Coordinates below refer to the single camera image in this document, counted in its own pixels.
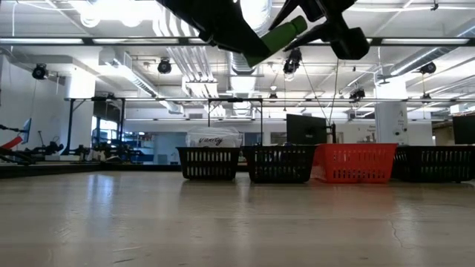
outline floor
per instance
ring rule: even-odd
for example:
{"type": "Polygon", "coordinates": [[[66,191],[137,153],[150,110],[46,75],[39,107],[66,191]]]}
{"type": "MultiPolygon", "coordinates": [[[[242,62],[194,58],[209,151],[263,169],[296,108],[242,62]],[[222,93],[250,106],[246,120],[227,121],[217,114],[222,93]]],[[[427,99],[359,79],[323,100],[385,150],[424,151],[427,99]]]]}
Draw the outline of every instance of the floor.
{"type": "Polygon", "coordinates": [[[0,266],[474,266],[472,184],[0,179],[0,266]]]}

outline black monitor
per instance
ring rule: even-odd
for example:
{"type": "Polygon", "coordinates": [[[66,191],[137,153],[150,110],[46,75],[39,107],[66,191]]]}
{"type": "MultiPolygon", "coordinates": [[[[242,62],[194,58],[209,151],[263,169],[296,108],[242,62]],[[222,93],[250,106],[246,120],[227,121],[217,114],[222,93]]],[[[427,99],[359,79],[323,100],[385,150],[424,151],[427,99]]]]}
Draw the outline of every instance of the black monitor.
{"type": "Polygon", "coordinates": [[[287,142],[293,145],[327,143],[327,120],[287,114],[287,142]]]}
{"type": "Polygon", "coordinates": [[[475,144],[475,116],[455,116],[453,138],[457,145],[475,144]]]}

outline green object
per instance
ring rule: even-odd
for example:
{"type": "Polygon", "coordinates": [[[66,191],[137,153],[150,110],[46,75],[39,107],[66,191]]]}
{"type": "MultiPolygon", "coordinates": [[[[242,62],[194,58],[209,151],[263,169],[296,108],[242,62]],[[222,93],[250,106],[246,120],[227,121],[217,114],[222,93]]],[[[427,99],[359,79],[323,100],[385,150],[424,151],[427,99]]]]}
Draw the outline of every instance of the green object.
{"type": "Polygon", "coordinates": [[[290,22],[284,23],[274,30],[268,32],[261,40],[269,48],[270,53],[265,57],[246,56],[247,64],[250,67],[261,63],[273,54],[277,53],[287,45],[289,45],[299,34],[307,30],[307,22],[303,16],[298,16],[290,22]]]}

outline ceiling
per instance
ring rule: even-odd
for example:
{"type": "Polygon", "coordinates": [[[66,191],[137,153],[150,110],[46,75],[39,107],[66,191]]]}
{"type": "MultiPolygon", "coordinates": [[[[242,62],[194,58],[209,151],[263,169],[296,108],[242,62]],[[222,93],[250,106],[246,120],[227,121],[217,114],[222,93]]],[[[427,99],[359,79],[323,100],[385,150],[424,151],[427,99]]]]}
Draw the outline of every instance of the ceiling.
{"type": "MultiPolygon", "coordinates": [[[[277,15],[283,2],[283,0],[273,1],[272,17],[277,15]]],[[[433,0],[359,0],[352,10],[344,13],[344,18],[350,27],[361,27],[369,37],[455,37],[453,33],[455,29],[475,18],[475,1],[473,0],[438,0],[438,3],[440,7],[453,9],[412,10],[417,7],[431,7],[433,0]]],[[[156,36],[152,30],[152,19],[157,10],[155,1],[137,1],[137,9],[143,18],[143,22],[137,27],[126,27],[117,20],[105,20],[96,27],[87,28],[82,25],[80,14],[71,8],[68,1],[19,1],[19,4],[16,4],[16,1],[3,0],[0,10],[0,36],[156,36]]],[[[296,10],[289,17],[294,18],[297,15],[302,15],[302,12],[296,10]]],[[[101,47],[17,47],[14,53],[16,56],[22,54],[70,56],[95,72],[105,75],[105,78],[97,83],[97,90],[113,91],[118,96],[137,96],[137,88],[128,80],[103,73],[103,67],[99,66],[97,60],[101,49],[101,47]]],[[[255,91],[258,93],[255,95],[267,97],[270,86],[275,85],[278,88],[276,91],[279,98],[314,96],[312,90],[315,90],[320,97],[331,98],[335,91],[337,96],[339,93],[346,96],[353,89],[353,87],[347,87],[348,84],[358,77],[361,78],[365,71],[374,71],[382,65],[397,64],[421,49],[423,47],[372,47],[361,60],[339,61],[330,47],[303,47],[301,48],[304,57],[303,66],[297,70],[291,81],[284,80],[281,64],[287,54],[280,52],[258,66],[258,78],[255,84],[255,91]]],[[[160,75],[157,71],[160,58],[170,56],[165,47],[121,47],[120,52],[124,51],[132,56],[134,69],[141,72],[159,90],[160,88],[178,90],[182,85],[183,75],[176,65],[172,65],[173,71],[170,74],[160,75]]],[[[206,53],[218,82],[218,92],[229,91],[229,60],[226,53],[214,47],[207,47],[206,53]]],[[[426,76],[424,81],[420,74],[404,75],[408,95],[421,96],[424,89],[440,88],[473,75],[475,62],[472,59],[475,59],[474,57],[475,47],[461,47],[436,59],[434,63],[437,65],[437,72],[426,76]]],[[[62,69],[61,66],[55,68],[57,68],[55,71],[59,72],[68,71],[67,68],[62,69]]],[[[371,73],[367,73],[360,80],[360,86],[366,90],[367,97],[373,95],[372,77],[371,73]]],[[[474,89],[475,83],[469,83],[438,97],[454,97],[474,89]]],[[[137,103],[134,107],[141,105],[160,107],[146,103],[137,103]]]]}

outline fluorescent light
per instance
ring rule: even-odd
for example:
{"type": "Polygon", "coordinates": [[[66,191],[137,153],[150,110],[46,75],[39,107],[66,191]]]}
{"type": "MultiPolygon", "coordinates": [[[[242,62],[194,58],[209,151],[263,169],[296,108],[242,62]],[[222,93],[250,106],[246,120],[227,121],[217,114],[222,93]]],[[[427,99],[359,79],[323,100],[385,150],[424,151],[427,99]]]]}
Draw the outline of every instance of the fluorescent light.
{"type": "Polygon", "coordinates": [[[80,38],[1,38],[3,45],[82,45],[80,38]]]}
{"type": "Polygon", "coordinates": [[[157,101],[155,98],[130,98],[130,99],[125,99],[126,101],[130,102],[154,102],[157,101]]]}
{"type": "Polygon", "coordinates": [[[199,38],[190,38],[188,41],[190,44],[205,44],[205,42],[199,38]]]}
{"type": "Polygon", "coordinates": [[[124,39],[109,39],[109,38],[94,38],[92,41],[99,45],[160,45],[160,44],[178,44],[179,41],[176,38],[160,37],[155,39],[136,39],[136,38],[124,38],[124,39]]]}
{"type": "Polygon", "coordinates": [[[166,101],[177,101],[177,102],[207,102],[208,99],[204,99],[204,98],[188,98],[188,99],[174,99],[174,98],[170,98],[170,99],[165,99],[166,101]]]}
{"type": "Polygon", "coordinates": [[[465,45],[470,39],[383,39],[383,45],[465,45]]]}
{"type": "MultiPolygon", "coordinates": [[[[373,41],[372,39],[366,39],[366,40],[369,43],[371,43],[373,41]]],[[[323,42],[323,41],[321,41],[321,39],[309,42],[309,44],[329,44],[329,43],[330,42],[323,42]]]]}
{"type": "Polygon", "coordinates": [[[144,122],[144,121],[153,121],[154,119],[125,119],[127,121],[138,121],[138,122],[144,122]]]}
{"type": "Polygon", "coordinates": [[[263,99],[265,102],[302,102],[311,101],[311,99],[263,99]]]}

